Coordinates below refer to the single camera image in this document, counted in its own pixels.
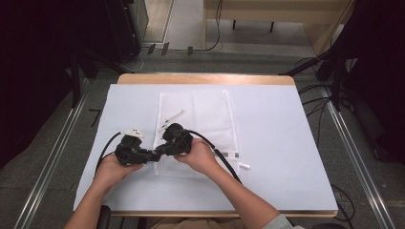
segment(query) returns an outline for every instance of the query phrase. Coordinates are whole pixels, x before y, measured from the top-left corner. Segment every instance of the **shirt sleeve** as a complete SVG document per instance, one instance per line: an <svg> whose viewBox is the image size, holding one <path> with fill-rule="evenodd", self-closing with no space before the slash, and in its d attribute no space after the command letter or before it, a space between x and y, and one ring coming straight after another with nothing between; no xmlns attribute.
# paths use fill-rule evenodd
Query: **shirt sleeve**
<svg viewBox="0 0 405 229"><path fill-rule="evenodd" d="M266 224L263 229L304 229L301 226L292 226L291 223L287 220L287 218L280 214L276 218L274 218L272 221L270 221L268 224Z"/></svg>

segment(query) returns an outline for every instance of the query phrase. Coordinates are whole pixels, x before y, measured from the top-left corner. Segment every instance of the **person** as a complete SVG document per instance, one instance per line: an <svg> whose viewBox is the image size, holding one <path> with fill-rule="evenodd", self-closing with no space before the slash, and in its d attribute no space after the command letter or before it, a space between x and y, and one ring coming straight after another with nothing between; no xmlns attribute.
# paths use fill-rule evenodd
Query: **person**
<svg viewBox="0 0 405 229"><path fill-rule="evenodd" d="M202 139L194 138L191 152L186 155L176 155L174 158L179 162L188 164L197 172L206 175L220 187L240 216L242 228L302 228L300 226L293 227L286 217L280 214L270 203L237 181L217 162L209 145ZM114 155L106 156L101 161L93 183L69 219L65 229L96 228L99 210L105 195L128 174L139 170L141 167L142 165L122 166ZM198 223L198 220L185 221L186 224L183 227L177 228L197 228L195 226L187 226L187 224ZM155 225L152 225L152 228L170 228L171 226L173 226L171 228L175 228L174 224L165 222L162 225L163 222L164 219L158 220ZM212 219L208 219L206 225L209 225L209 223L213 223ZM209 228L214 228L221 224L215 225L209 226Z"/></svg>

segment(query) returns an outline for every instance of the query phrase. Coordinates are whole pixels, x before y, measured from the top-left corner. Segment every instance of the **black equipment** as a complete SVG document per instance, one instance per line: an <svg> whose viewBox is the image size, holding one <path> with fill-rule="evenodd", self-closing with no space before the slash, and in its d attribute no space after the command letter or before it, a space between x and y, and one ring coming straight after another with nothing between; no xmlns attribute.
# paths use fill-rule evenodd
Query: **black equipment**
<svg viewBox="0 0 405 229"><path fill-rule="evenodd" d="M163 133L166 143L155 150L140 148L142 141L131 135L125 135L117 145L116 156L120 164L145 164L149 161L159 161L162 155L173 156L190 153L193 136L178 123L170 125Z"/></svg>

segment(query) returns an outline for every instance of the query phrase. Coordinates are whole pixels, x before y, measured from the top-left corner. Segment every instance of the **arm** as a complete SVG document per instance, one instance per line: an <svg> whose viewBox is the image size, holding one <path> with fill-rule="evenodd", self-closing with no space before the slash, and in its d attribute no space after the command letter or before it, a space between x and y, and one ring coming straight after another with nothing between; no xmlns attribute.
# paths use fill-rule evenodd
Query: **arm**
<svg viewBox="0 0 405 229"><path fill-rule="evenodd" d="M224 170L203 140L193 139L191 152L188 155L175 156L175 159L212 179L232 203L247 228L263 228L280 215L271 204Z"/></svg>
<svg viewBox="0 0 405 229"><path fill-rule="evenodd" d="M106 156L96 172L92 185L77 206L65 229L96 228L102 201L110 189L142 165L122 166L115 155Z"/></svg>

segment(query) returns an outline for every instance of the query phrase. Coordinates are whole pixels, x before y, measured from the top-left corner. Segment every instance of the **gray floor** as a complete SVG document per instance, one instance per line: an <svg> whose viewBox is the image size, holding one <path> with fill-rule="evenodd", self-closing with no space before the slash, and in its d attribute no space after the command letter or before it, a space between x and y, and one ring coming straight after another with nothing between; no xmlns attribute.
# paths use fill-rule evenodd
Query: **gray floor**
<svg viewBox="0 0 405 229"><path fill-rule="evenodd" d="M172 49L182 49L188 46L198 47L201 41L201 38L196 35L198 29L195 29L194 33L176 32L185 30L184 24L175 23L176 17L181 18L180 12L190 8L195 10L190 11L190 13L198 12L195 7L192 7L192 1L179 4L180 1L182 0L176 0L175 2L173 11L178 14L173 14L171 17L169 30L165 38L166 42L170 40L171 45L169 48ZM252 30L249 25L251 25L249 22L238 22L237 27L241 31L244 28ZM275 74L294 68L302 57L313 56L313 51L308 40L306 40L305 34L301 31L300 25L282 23L276 23L275 25L274 29L279 33L275 32L270 35L274 43L267 44L262 41L263 45L256 45L256 41L251 40L254 40L254 38L247 36L247 33L243 36L232 34L235 31L232 31L224 23L224 28L221 29L223 43L214 52L195 52L191 56L187 56L186 52L168 52L165 56L161 56L160 51L155 51L151 55L144 52L141 56L142 60L135 59L126 66L134 70L139 69L138 73ZM266 28L266 25L254 26ZM295 36L286 35L290 32L294 33ZM215 32L210 37L208 40L214 41ZM236 49L236 44L240 43L246 48ZM75 189L96 136L96 125L92 127L96 113L89 110L101 110L103 108L108 87L110 84L116 83L118 78L116 73L107 68L100 67L99 69L100 74L97 79L90 80L90 87L82 111L66 143L47 191L36 209L30 228L62 228L72 213ZM317 84L318 82L313 76L312 69L305 70L305 74L296 75L297 89ZM314 89L302 94L301 98L304 102L320 96L322 96L320 89ZM17 222L28 194L36 183L57 136L71 111L71 102L72 95L69 94L43 126L32 145L0 171L1 228L12 228ZM309 112L314 105L316 103L306 105L304 109ZM345 118L377 189L387 203L388 211L394 219L396 228L405 228L405 214L403 213L405 206L405 182L403 182L405 167L403 164L383 163L375 159L371 142L365 137L357 117L347 109L343 109L341 114ZM318 137L319 117L319 112L309 117L309 125L314 139ZM381 228L370 205L370 200L359 182L348 152L327 110L322 115L320 136L319 153L324 162L330 183L342 189L353 200L355 216L352 223L354 228ZM335 191L335 194L336 199L350 214L352 208L348 199L343 197L339 191ZM110 228L118 228L120 220L121 218L113 218ZM293 218L291 220L306 228L311 228L314 224L320 222L340 223L349 228L346 222L337 219ZM136 219L125 220L124 228L134 228L135 221Z"/></svg>

